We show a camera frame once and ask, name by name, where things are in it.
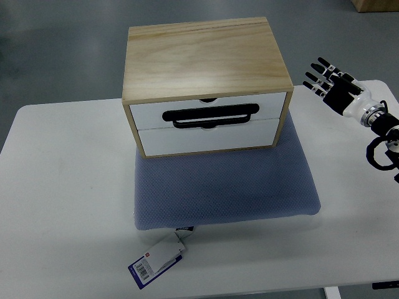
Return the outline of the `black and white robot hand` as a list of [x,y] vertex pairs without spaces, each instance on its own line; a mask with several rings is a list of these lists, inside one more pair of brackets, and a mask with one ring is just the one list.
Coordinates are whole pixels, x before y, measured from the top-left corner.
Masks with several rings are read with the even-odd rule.
[[360,81],[322,57],[317,60],[317,63],[310,66],[319,76],[306,72],[311,82],[304,81],[303,85],[334,112],[370,127],[379,116],[388,111],[386,103],[374,100],[371,91]]

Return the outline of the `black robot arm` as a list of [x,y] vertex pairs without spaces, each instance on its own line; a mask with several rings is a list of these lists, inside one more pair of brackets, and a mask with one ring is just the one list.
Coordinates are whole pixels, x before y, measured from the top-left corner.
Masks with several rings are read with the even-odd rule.
[[[398,119],[387,112],[373,113],[368,124],[371,130],[378,136],[370,142],[366,149],[366,159],[370,165],[380,171],[398,169]],[[385,155],[392,162],[390,165],[381,165],[375,161],[375,149],[381,143],[385,143],[387,150]]]

